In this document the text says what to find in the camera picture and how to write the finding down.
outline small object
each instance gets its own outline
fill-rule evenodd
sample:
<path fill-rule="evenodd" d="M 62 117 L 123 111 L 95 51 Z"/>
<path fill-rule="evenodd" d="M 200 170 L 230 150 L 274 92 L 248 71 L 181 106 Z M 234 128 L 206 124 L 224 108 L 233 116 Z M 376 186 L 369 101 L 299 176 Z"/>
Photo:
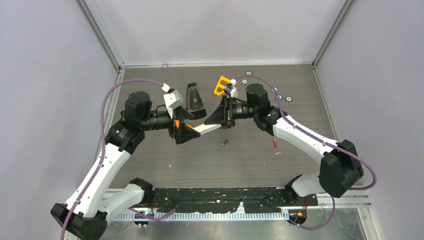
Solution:
<path fill-rule="evenodd" d="M 223 141 L 223 142 L 221 143 L 221 145 L 222 145 L 222 146 L 224 146 L 225 144 L 227 144 L 227 143 L 228 143 L 228 141 L 229 141 L 229 139 L 227 138 L 225 141 Z"/>
<path fill-rule="evenodd" d="M 215 90 L 213 90 L 213 94 L 217 97 L 221 97 L 225 94 L 224 88 L 227 84 L 231 83 L 231 79 L 226 78 L 225 76 L 221 76 L 218 80 L 218 83 L 215 86 Z"/>

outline white arm segment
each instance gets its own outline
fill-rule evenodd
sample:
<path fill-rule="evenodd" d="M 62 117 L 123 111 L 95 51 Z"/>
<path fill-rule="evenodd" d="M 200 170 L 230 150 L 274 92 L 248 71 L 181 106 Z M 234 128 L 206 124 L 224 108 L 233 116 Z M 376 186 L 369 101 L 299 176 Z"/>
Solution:
<path fill-rule="evenodd" d="M 336 145 L 336 141 L 324 136 L 319 135 L 318 133 L 312 131 L 311 129 L 301 125 L 296 122 L 291 116 L 287 116 L 287 118 L 292 121 L 296 126 L 301 127 L 307 132 L 317 136 L 318 138 L 324 140 L 324 142 Z M 287 142 L 295 145 L 303 152 L 307 153 L 311 158 L 313 158 L 318 164 L 321 164 L 321 159 L 324 157 L 325 152 L 331 152 L 333 150 L 332 147 L 323 145 L 319 143 L 315 139 L 312 139 L 310 136 L 304 134 L 299 129 L 294 128 L 288 122 L 284 120 L 284 118 L 280 118 L 277 120 L 277 123 L 272 127 L 273 133 L 277 138 L 284 139 Z"/>
<path fill-rule="evenodd" d="M 118 170 L 131 156 L 131 154 L 129 154 L 127 151 L 118 151 L 118 149 L 119 147 L 113 144 L 106 145 L 103 165 L 98 171 L 94 180 L 91 182 L 90 186 L 87 188 L 84 196 L 82 196 L 80 203 L 73 211 L 75 214 L 81 212 L 84 214 L 84 218 L 93 218 L 96 215 L 103 195 L 105 194 Z M 99 165 L 100 155 L 101 153 L 99 154 L 99 157 L 91 167 L 88 174 L 85 176 L 84 181 L 82 181 L 78 189 L 66 201 L 68 209 L 71 209 L 71 206 L 74 204 L 77 196 L 80 194 L 81 190 L 87 184 L 88 180 L 93 175 L 93 172 Z"/>
<path fill-rule="evenodd" d="M 291 188 L 296 192 L 299 197 L 305 197 L 311 194 L 325 193 L 326 191 L 321 187 L 320 180 L 318 179 L 319 172 L 311 175 L 302 175 L 293 182 Z"/>
<path fill-rule="evenodd" d="M 128 184 L 126 188 L 115 193 L 98 206 L 100 212 L 107 212 L 106 221 L 110 223 L 126 209 L 141 203 L 145 191 L 136 184 Z"/>
<path fill-rule="evenodd" d="M 200 124 L 199 126 L 196 126 L 193 129 L 198 131 L 201 135 L 203 135 L 203 134 L 212 132 L 215 129 L 219 129 L 220 127 L 221 127 L 221 124 L 211 124 L 211 125 Z"/>

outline wire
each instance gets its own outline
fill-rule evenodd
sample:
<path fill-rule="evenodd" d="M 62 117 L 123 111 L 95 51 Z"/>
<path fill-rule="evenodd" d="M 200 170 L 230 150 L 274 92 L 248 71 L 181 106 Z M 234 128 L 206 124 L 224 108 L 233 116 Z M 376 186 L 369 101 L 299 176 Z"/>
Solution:
<path fill-rule="evenodd" d="M 275 88 L 275 87 L 273 87 L 269 82 L 267 82 L 267 81 L 265 81 L 264 79 L 262 79 L 261 77 L 258 77 L 258 76 L 255 76 L 255 75 L 244 75 L 244 76 L 240 76 L 240 77 L 238 77 L 237 79 L 236 79 L 236 81 L 238 81 L 238 80 L 240 80 L 240 79 L 242 79 L 242 78 L 247 78 L 247 77 L 250 77 L 250 78 L 255 78 L 255 79 L 258 79 L 258 80 L 260 80 L 260 81 L 262 81 L 263 83 L 265 83 L 266 85 L 268 85 L 268 87 L 270 87 L 273 91 L 274 91 L 274 93 L 275 93 L 275 95 L 276 96 L 280 96 L 280 93 L 278 92 L 278 89 L 277 88 Z M 306 131 L 305 129 L 303 129 L 302 127 L 300 127 L 300 126 L 298 126 L 298 125 L 295 125 L 295 123 L 294 122 L 292 122 L 290 119 L 288 119 L 285 115 L 284 115 L 284 112 L 283 112 L 283 108 L 282 108 L 282 100 L 280 99 L 280 97 L 277 97 L 277 102 L 278 102 L 278 109 L 279 109 L 279 111 L 280 111 L 280 113 L 281 113 L 281 117 L 288 123 L 288 124 L 290 124 L 290 125 L 292 125 L 294 128 L 296 128 L 296 129 L 298 129 L 299 131 L 301 131 L 302 133 L 304 133 L 305 135 L 307 135 L 308 137 L 310 137 L 310 138 L 312 138 L 312 139 L 314 139 L 314 140 L 316 140 L 316 141 L 318 141 L 320 144 L 323 144 L 323 145 L 327 145 L 327 146 L 329 146 L 329 147 L 331 147 L 331 148 L 333 148 L 333 149 L 336 149 L 337 151 L 339 151 L 339 152 L 342 152 L 342 153 L 344 153 L 344 154 L 347 154 L 349 157 L 351 157 L 351 158 L 354 158 L 354 159 L 356 159 L 356 160 L 358 160 L 361 164 L 363 164 L 368 170 L 369 170 L 369 172 L 371 173 L 371 175 L 372 175 L 372 182 L 369 184 L 369 185 L 367 185 L 367 186 L 357 186 L 357 187 L 351 187 L 350 188 L 350 190 L 367 190 L 367 189 L 370 189 L 370 188 L 372 188 L 372 187 L 374 187 L 375 185 L 376 185 L 376 183 L 377 183 L 377 175 L 376 175 L 376 172 L 373 170 L 373 168 L 367 163 L 367 162 L 365 162 L 362 158 L 360 158 L 359 156 L 357 156 L 357 155 L 355 155 L 355 154 L 353 154 L 353 153 L 351 153 L 351 152 L 349 152 L 349 151 L 346 151 L 346 150 L 344 150 L 343 148 L 341 148 L 341 147 L 339 147 L 339 146 L 337 146 L 337 145 L 334 145 L 334 144 L 331 144 L 331 143 L 329 143 L 329 142 L 326 142 L 326 141 L 324 141 L 324 140 L 322 140 L 321 138 L 319 138 L 319 137 L 317 137 L 317 136 L 315 136 L 315 135 L 313 135 L 312 133 L 310 133 L 310 132 L 308 132 L 308 131 Z M 330 217 L 329 217 L 329 219 L 327 220 L 327 222 L 325 222 L 323 225 L 321 225 L 321 226 L 303 226 L 303 225 L 299 225 L 299 227 L 300 228 L 302 228 L 302 229 L 308 229 L 308 230 L 316 230 L 316 229 L 320 229 L 320 228 L 323 228 L 323 227 L 325 227 L 325 226 L 327 226 L 330 222 L 331 222 L 331 220 L 333 219 L 333 217 L 334 217 L 334 212 L 336 211 L 336 202 L 334 201 L 334 197 L 331 197 L 331 199 L 332 199 L 332 211 L 331 211 L 331 215 L 330 215 Z M 295 223 L 294 221 L 292 221 L 292 220 L 290 220 L 289 219 L 289 222 L 290 223 L 292 223 L 292 224 L 295 224 L 295 225 L 297 225 L 297 223 Z"/>
<path fill-rule="evenodd" d="M 317 230 L 317 229 L 322 229 L 322 228 L 324 228 L 325 226 L 327 226 L 330 222 L 331 222 L 331 220 L 333 219 L 333 217 L 334 217 L 334 213 L 336 212 L 336 202 L 334 201 L 334 197 L 331 197 L 331 200 L 332 200 L 332 209 L 331 209 L 331 215 L 330 215 L 330 217 L 328 218 L 328 220 L 324 223 L 324 224 L 322 224 L 321 226 L 304 226 L 304 225 L 300 225 L 300 224 L 297 224 L 296 223 L 296 220 L 298 219 L 298 217 L 296 217 L 295 219 L 294 219 L 294 221 L 293 220 L 288 220 L 291 224 L 294 224 L 294 225 L 297 225 L 299 228 L 301 228 L 301 229 L 307 229 L 307 230 Z"/>
<path fill-rule="evenodd" d="M 70 208 L 69 212 L 66 215 L 66 218 L 63 222 L 63 226 L 62 226 L 62 230 L 60 232 L 60 240 L 64 240 L 65 239 L 65 231 L 66 231 L 66 227 L 68 226 L 69 223 L 69 219 L 72 216 L 72 213 L 74 212 L 75 208 L 77 207 L 78 203 L 80 202 L 81 198 L 83 197 L 84 193 L 87 191 L 87 189 L 89 188 L 90 184 L 93 182 L 94 178 L 96 177 L 97 173 L 99 172 L 102 164 L 103 164 L 103 160 L 105 160 L 105 151 L 106 151 L 106 138 L 105 138 L 105 107 L 106 107 L 106 103 L 108 102 L 108 98 L 109 96 L 112 94 L 112 92 L 117 89 L 119 86 L 124 85 L 124 84 L 129 84 L 129 83 L 135 83 L 135 82 L 144 82 L 144 83 L 151 83 L 151 84 L 155 84 L 158 85 L 160 87 L 163 87 L 164 84 L 155 80 L 150 80 L 150 79 L 141 79 L 141 78 L 136 78 L 136 79 L 131 79 L 131 80 L 127 80 L 127 81 L 123 81 L 120 82 L 116 85 L 114 85 L 107 93 L 106 96 L 104 96 L 103 99 L 103 103 L 101 104 L 101 110 L 100 110 L 100 140 L 101 140 L 101 155 L 100 155 L 100 160 L 98 162 L 98 166 L 96 167 L 96 169 L 94 170 L 93 174 L 91 175 L 91 177 L 89 178 L 89 180 L 87 181 L 87 183 L 85 184 L 84 188 L 81 190 L 81 192 L 79 193 L 79 195 L 76 197 L 72 207 Z"/>
<path fill-rule="evenodd" d="M 133 211 L 135 213 L 135 215 L 137 215 L 139 217 L 142 217 L 142 218 L 145 218 L 145 219 L 148 219 L 148 220 L 153 220 L 155 222 L 159 222 L 159 221 L 162 221 L 162 220 L 168 218 L 169 216 L 171 216 L 176 211 L 176 209 L 173 208 L 167 214 L 165 214 L 165 215 L 163 215 L 161 217 L 158 217 L 158 218 L 154 218 L 154 217 L 151 217 L 151 216 L 147 216 L 147 215 L 141 214 L 139 211 L 135 210 L 132 207 L 128 208 L 128 210 Z"/>

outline small black cylinder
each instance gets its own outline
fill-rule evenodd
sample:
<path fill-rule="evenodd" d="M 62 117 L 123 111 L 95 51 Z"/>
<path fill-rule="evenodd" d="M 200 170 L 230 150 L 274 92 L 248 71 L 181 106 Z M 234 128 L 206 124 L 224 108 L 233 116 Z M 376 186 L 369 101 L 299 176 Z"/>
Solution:
<path fill-rule="evenodd" d="M 168 129 L 171 124 L 171 118 L 166 111 L 160 111 L 158 114 L 153 111 L 147 120 L 140 121 L 140 127 L 145 131 Z"/>
<path fill-rule="evenodd" d="M 233 103 L 232 104 L 232 117 L 234 119 L 249 119 L 253 118 L 253 107 L 249 107 L 247 104 L 243 103 Z"/>

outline metal frame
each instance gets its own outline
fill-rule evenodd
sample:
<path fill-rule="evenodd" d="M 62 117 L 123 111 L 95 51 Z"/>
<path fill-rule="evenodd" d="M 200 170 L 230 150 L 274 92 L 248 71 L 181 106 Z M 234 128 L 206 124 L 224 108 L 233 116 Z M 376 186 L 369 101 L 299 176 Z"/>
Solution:
<path fill-rule="evenodd" d="M 351 7 L 356 2 L 356 0 L 346 0 L 341 7 L 340 12 L 338 13 L 332 27 L 330 28 L 330 31 L 327 34 L 327 37 L 325 38 L 324 42 L 322 43 L 321 48 L 318 51 L 318 54 L 315 57 L 315 60 L 312 63 L 312 67 L 316 68 L 317 65 L 320 63 L 321 58 L 323 57 L 324 53 L 326 52 L 328 46 L 330 45 L 331 40 L 333 39 L 334 35 L 336 35 L 337 30 L 340 28 L 340 26 L 343 23 L 343 20 L 348 15 Z"/>
<path fill-rule="evenodd" d="M 293 62 L 231 62 L 231 63 L 174 63 L 174 64 L 155 64 L 155 65 L 126 65 L 127 69 L 146 69 L 146 68 L 184 68 L 184 67 L 220 67 L 220 66 L 261 66 L 261 65 L 311 65 L 312 61 L 293 61 Z"/>
<path fill-rule="evenodd" d="M 81 9 L 82 14 L 84 15 L 85 19 L 88 22 L 88 25 L 90 25 L 91 30 L 93 31 L 95 37 L 97 38 L 98 42 L 100 43 L 101 47 L 103 48 L 104 52 L 106 53 L 107 57 L 109 58 L 110 62 L 112 63 L 113 67 L 116 71 L 119 71 L 121 69 L 120 64 L 118 63 L 117 58 L 115 57 L 114 53 L 112 52 L 112 49 L 108 42 L 106 41 L 106 38 L 104 34 L 102 33 L 102 30 L 100 29 L 96 19 L 94 18 L 92 12 L 90 11 L 89 6 L 87 5 L 85 0 L 75 0 L 78 7 Z"/>
<path fill-rule="evenodd" d="M 327 112 L 327 116 L 328 116 L 328 120 L 330 122 L 332 133 L 334 134 L 334 139 L 336 141 L 339 141 L 339 137 L 337 136 L 337 132 L 336 132 L 336 127 L 335 127 L 334 122 L 333 122 L 332 112 L 331 112 L 329 105 L 327 104 L 326 91 L 324 90 L 323 83 L 321 82 L 321 77 L 320 77 L 320 74 L 318 72 L 318 68 L 312 67 L 312 70 L 313 70 L 313 74 L 315 75 L 316 83 L 318 84 L 319 92 L 321 93 L 321 98 L 322 98 L 322 101 L 324 103 L 325 111 Z"/>

